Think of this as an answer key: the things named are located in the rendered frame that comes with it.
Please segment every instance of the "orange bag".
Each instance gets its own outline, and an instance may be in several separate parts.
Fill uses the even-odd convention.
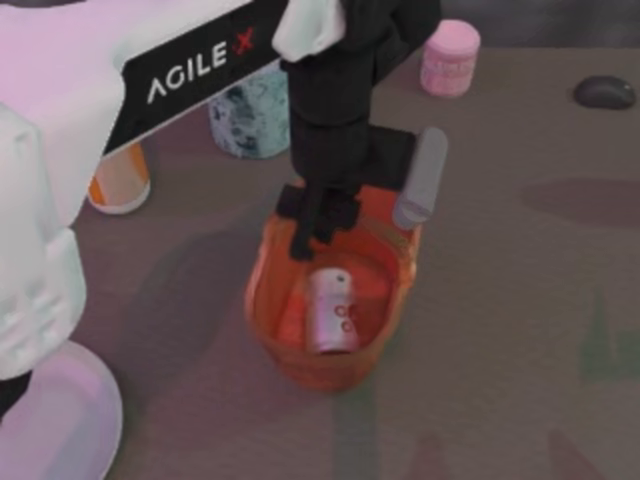
[[[421,229],[402,232],[391,222],[396,195],[364,187],[358,224],[336,232],[331,245],[312,242],[311,263],[289,257],[295,222],[273,215],[266,223],[245,307],[251,330],[280,370],[305,387],[340,391],[360,383],[394,334],[413,284]],[[305,350],[306,281],[326,266],[346,268],[354,279],[361,348],[318,355]]]

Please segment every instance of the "white plate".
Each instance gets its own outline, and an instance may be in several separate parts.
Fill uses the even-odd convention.
[[[0,478],[102,480],[122,434],[122,399],[105,364],[68,342],[33,373],[0,427]]]

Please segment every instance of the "gray tabletop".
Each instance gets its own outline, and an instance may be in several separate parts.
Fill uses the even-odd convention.
[[[418,59],[376,92],[378,123],[451,142],[403,325],[336,397],[282,378],[242,294],[286,158],[228,158],[197,111],[145,145],[147,205],[86,209],[76,340],[121,382],[110,480],[602,480],[640,472],[640,113],[567,91],[636,50],[485,50],[436,100]]]

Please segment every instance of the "pink jar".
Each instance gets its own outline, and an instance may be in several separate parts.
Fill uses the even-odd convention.
[[[443,20],[424,49],[420,83],[431,95],[459,97],[471,86],[480,34],[461,20]]]

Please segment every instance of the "teal patterned cup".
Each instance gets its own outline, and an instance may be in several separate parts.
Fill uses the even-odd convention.
[[[264,159],[289,148],[287,75],[272,63],[209,102],[213,139],[239,158]]]

